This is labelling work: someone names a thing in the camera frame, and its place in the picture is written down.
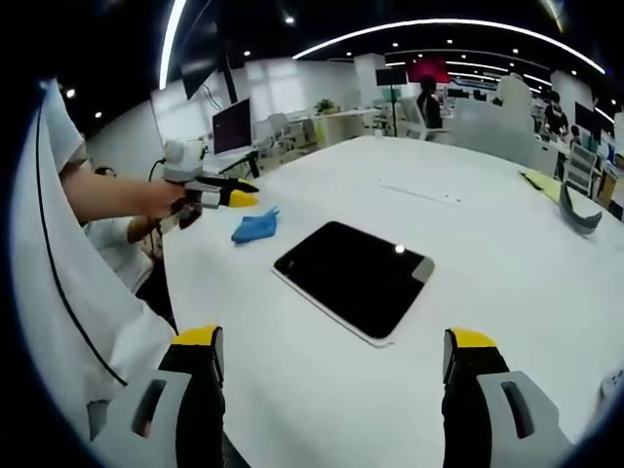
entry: tablet screen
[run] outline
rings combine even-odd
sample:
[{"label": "tablet screen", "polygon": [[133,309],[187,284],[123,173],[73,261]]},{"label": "tablet screen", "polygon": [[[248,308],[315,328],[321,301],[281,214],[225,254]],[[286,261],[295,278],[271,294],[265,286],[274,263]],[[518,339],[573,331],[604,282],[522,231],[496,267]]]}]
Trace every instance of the tablet screen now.
[{"label": "tablet screen", "polygon": [[399,324],[433,271],[433,262],[332,221],[275,262],[301,290],[372,338]]}]

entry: yellow paper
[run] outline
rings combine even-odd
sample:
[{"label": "yellow paper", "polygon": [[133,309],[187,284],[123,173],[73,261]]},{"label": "yellow paper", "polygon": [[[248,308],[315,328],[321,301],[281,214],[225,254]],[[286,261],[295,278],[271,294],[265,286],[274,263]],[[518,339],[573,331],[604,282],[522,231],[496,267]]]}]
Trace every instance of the yellow paper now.
[{"label": "yellow paper", "polygon": [[559,196],[562,190],[561,182],[531,169],[521,172],[520,174],[539,187],[544,195],[553,202],[559,203]]}]

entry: potted plant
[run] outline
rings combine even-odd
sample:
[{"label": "potted plant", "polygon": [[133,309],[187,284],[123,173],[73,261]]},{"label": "potted plant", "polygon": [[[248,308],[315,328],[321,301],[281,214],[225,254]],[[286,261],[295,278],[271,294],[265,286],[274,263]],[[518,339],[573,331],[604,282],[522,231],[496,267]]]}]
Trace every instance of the potted plant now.
[{"label": "potted plant", "polygon": [[319,100],[319,102],[314,106],[314,109],[317,114],[332,114],[338,111],[336,105],[329,99]]}]

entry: curved light strip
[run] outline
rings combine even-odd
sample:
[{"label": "curved light strip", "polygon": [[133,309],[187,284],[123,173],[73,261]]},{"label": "curved light strip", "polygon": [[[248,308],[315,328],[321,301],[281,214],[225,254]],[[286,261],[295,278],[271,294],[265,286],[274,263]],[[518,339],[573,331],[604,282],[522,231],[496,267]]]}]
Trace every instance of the curved light strip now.
[{"label": "curved light strip", "polygon": [[481,65],[480,63],[468,63],[466,61],[448,61],[448,65],[465,65],[465,66],[475,66],[477,68],[489,68],[490,70],[498,70],[508,72],[507,68],[501,68],[500,66],[492,66],[492,65]]},{"label": "curved light strip", "polygon": [[345,34],[343,36],[336,37],[335,39],[331,39],[330,41],[326,41],[323,44],[319,44],[318,46],[314,46],[314,47],[311,47],[310,49],[307,49],[307,50],[305,50],[303,52],[300,52],[299,54],[293,56],[292,58],[295,59],[295,60],[301,59],[302,57],[305,57],[308,54],[312,54],[313,52],[316,52],[316,51],[318,51],[320,49],[323,49],[323,48],[325,48],[327,46],[330,46],[332,44],[337,44],[338,42],[342,42],[342,41],[344,41],[346,39],[351,39],[353,37],[361,36],[363,34],[369,34],[370,32],[381,31],[381,30],[384,30],[384,29],[392,29],[392,28],[401,27],[401,26],[416,26],[416,25],[421,25],[421,24],[471,24],[471,25],[475,25],[475,26],[496,27],[498,29],[506,29],[508,31],[519,32],[519,33],[524,34],[526,36],[531,36],[531,37],[534,37],[535,39],[539,39],[541,41],[548,42],[549,44],[552,44],[553,46],[559,47],[560,49],[568,52],[569,54],[572,54],[573,56],[577,57],[578,59],[583,60],[588,65],[596,68],[603,75],[606,74],[605,69],[602,68],[597,63],[595,63],[593,60],[591,60],[590,58],[584,56],[580,52],[575,51],[570,46],[567,46],[566,44],[563,44],[563,43],[561,43],[559,41],[556,41],[555,39],[552,39],[552,38],[550,38],[548,36],[544,36],[543,34],[539,34],[537,32],[529,31],[528,29],[523,29],[521,27],[512,26],[510,24],[503,24],[501,22],[493,22],[493,21],[483,21],[483,20],[480,20],[480,19],[446,19],[446,18],[437,18],[437,19],[414,19],[412,21],[391,22],[389,24],[382,24],[380,26],[369,27],[367,29],[361,29],[359,31],[351,32],[349,34]]},{"label": "curved light strip", "polygon": [[164,90],[167,86],[167,75],[169,73],[169,61],[172,57],[172,48],[174,47],[174,39],[176,38],[177,25],[182,16],[186,0],[175,0],[172,13],[167,23],[167,31],[165,32],[165,42],[163,43],[163,54],[160,57],[160,78],[158,80],[158,88]]},{"label": "curved light strip", "polygon": [[525,78],[528,78],[529,80],[534,80],[537,83],[541,83],[542,85],[553,86],[553,84],[549,81],[542,80],[541,78],[537,78],[536,76],[533,76],[533,75],[527,75],[526,73],[525,73]]},{"label": "curved light strip", "polygon": [[450,71],[447,73],[450,76],[465,76],[466,78],[474,78],[476,80],[488,80],[488,81],[500,81],[500,78],[494,78],[492,76],[484,76],[484,75],[471,75],[470,73],[458,73],[455,71]]}]

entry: cable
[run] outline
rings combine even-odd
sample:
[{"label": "cable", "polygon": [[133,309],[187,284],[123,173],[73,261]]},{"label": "cable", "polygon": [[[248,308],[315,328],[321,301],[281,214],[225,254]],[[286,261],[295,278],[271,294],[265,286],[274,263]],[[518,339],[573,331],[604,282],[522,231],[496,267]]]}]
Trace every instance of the cable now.
[{"label": "cable", "polygon": [[208,92],[208,98],[211,101],[211,103],[213,104],[213,106],[218,107],[218,110],[223,109],[221,104],[216,102],[216,99],[213,97],[213,92],[211,91],[210,87],[208,85],[204,85],[204,84],[202,84],[202,87],[204,87],[204,89],[206,89],[206,91]]},{"label": "cable", "polygon": [[204,84],[202,84],[202,88],[208,91],[208,95],[206,96],[206,99],[211,104],[211,106],[214,107],[216,110],[223,110],[223,107],[218,102],[216,102],[215,98],[213,97],[213,93],[211,92],[211,89]]},{"label": "cable", "polygon": [[[156,166],[158,166],[159,164],[165,164],[165,159],[159,159],[158,161],[154,163],[154,165],[152,166],[152,169],[149,171],[149,177],[147,178],[148,182],[152,181],[152,176],[154,176],[154,170],[156,169]],[[160,231],[160,224],[158,225],[156,229],[158,229],[158,234],[160,234],[160,236],[162,237],[163,234]],[[154,230],[153,229],[149,231],[149,242],[152,245],[152,255],[154,255]]]},{"label": "cable", "polygon": [[80,332],[83,339],[87,343],[87,346],[89,346],[91,351],[94,353],[94,356],[96,356],[96,359],[106,369],[106,371],[110,373],[110,375],[112,375],[115,378],[115,380],[117,380],[119,383],[121,383],[125,387],[128,385],[128,382],[126,382],[126,380],[121,378],[119,374],[110,365],[108,365],[106,361],[104,361],[104,358],[101,357],[98,350],[94,346],[93,342],[87,335],[87,332],[85,331],[85,329],[83,329],[82,325],[78,321],[78,317],[76,317],[76,314],[71,308],[71,305],[69,305],[69,301],[67,300],[65,291],[63,290],[62,285],[60,284],[59,273],[57,272],[55,260],[52,255],[52,248],[50,247],[50,238],[48,236],[48,226],[46,224],[46,217],[45,217],[44,210],[43,210],[43,195],[41,193],[41,172],[40,172],[40,167],[39,167],[39,132],[41,128],[42,108],[43,108],[43,105],[39,107],[39,114],[37,116],[37,135],[36,135],[36,141],[35,141],[35,157],[36,157],[36,164],[37,164],[37,196],[39,198],[39,215],[41,216],[41,224],[43,226],[43,236],[46,241],[46,250],[48,251],[48,259],[50,260],[50,268],[52,269],[52,276],[55,280],[55,285],[57,286],[57,291],[58,291],[58,295],[60,296],[60,300],[65,306],[65,310],[69,314],[71,321],[74,323],[74,325],[78,329],[78,332]]},{"label": "cable", "polygon": [[159,159],[158,161],[154,163],[154,165],[152,166],[152,169],[149,171],[149,177],[147,178],[148,182],[152,181],[152,177],[154,176],[154,170],[156,169],[156,166],[158,166],[159,164],[165,164],[165,160]]}]

